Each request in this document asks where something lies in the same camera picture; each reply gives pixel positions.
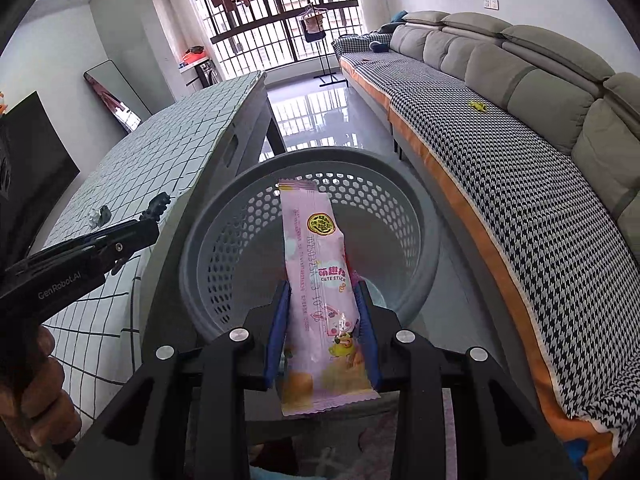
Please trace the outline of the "person's left hand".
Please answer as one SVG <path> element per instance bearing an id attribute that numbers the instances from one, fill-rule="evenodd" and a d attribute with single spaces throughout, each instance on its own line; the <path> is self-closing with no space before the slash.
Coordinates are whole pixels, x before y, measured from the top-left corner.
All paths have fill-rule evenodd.
<path id="1" fill-rule="evenodd" d="M 40 326 L 37 342 L 44 361 L 32 382 L 20 396 L 1 387 L 1 418 L 16 443 L 29 452 L 73 440 L 81 430 L 80 416 L 63 389 L 63 367 L 52 356 L 54 338 Z"/>

